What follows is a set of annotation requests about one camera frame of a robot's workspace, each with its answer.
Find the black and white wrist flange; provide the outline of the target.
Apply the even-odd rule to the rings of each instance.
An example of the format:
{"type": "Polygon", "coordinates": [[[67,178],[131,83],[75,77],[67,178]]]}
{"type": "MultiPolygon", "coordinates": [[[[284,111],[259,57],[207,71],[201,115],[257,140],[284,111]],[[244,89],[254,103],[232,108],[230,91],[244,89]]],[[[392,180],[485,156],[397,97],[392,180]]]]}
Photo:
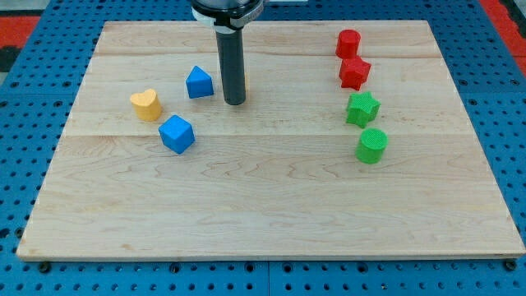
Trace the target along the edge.
{"type": "Polygon", "coordinates": [[[264,10],[263,0],[191,0],[190,3],[194,18],[221,34],[242,30],[264,10]]]}

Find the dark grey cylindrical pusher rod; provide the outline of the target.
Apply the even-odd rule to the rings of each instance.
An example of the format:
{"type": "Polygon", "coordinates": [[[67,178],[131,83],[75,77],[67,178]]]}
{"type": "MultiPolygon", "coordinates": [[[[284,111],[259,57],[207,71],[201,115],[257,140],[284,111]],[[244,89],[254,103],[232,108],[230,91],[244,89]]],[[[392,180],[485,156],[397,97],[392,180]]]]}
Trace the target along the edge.
{"type": "Polygon", "coordinates": [[[246,100],[242,31],[216,33],[224,101],[240,105],[246,100]]]}

